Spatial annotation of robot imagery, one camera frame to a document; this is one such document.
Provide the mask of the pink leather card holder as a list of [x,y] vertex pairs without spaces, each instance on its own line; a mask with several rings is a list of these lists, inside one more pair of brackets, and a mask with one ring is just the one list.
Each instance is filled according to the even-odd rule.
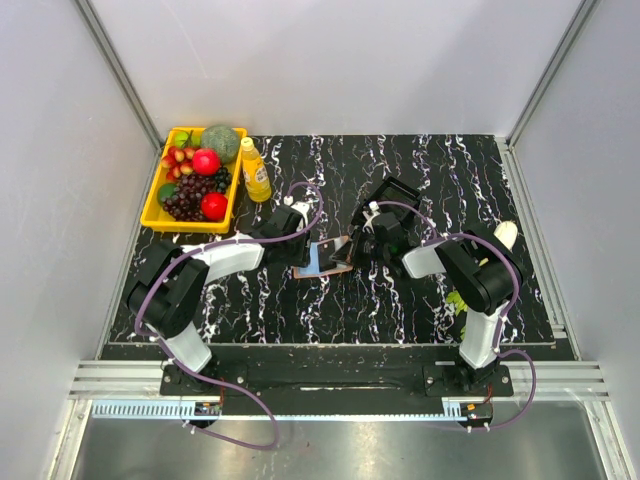
[[303,267],[293,268],[295,279],[319,278],[350,272],[353,266],[334,260],[332,255],[348,242],[347,236],[312,242],[309,249],[309,263]]

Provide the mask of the black card box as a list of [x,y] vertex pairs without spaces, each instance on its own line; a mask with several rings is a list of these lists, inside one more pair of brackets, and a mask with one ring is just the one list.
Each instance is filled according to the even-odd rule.
[[378,203],[382,213],[393,213],[404,228],[409,228],[414,222],[414,213],[404,207],[396,205],[382,206],[381,203],[391,201],[418,209],[421,202],[421,194],[417,189],[410,187],[399,179],[388,177],[360,202],[351,220],[352,226],[363,226],[365,224],[364,212],[369,213],[369,204],[373,201]]

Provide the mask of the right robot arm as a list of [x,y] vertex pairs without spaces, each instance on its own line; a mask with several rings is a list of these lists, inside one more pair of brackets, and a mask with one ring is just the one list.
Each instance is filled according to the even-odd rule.
[[511,221],[494,229],[478,225],[418,245],[411,239],[414,222],[413,213],[365,211],[353,221],[348,240],[319,249],[320,265],[323,269],[338,265],[365,268],[377,261],[401,277],[447,276],[467,307],[459,348],[466,364],[456,369],[455,384],[466,395],[478,395],[491,382],[487,366],[498,357],[503,323],[524,278],[524,268],[512,255],[518,228]]

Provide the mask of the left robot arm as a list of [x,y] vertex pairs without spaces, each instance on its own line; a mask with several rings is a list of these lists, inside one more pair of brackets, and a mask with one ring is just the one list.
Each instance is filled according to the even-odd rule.
[[151,246],[138,273],[126,281],[122,303],[140,324],[162,339],[172,357],[185,366],[182,383],[193,394],[213,390],[217,372],[213,354],[194,324],[204,287],[223,277],[271,263],[300,266],[308,260],[310,205],[279,205],[269,219],[248,234],[202,245],[161,241]]

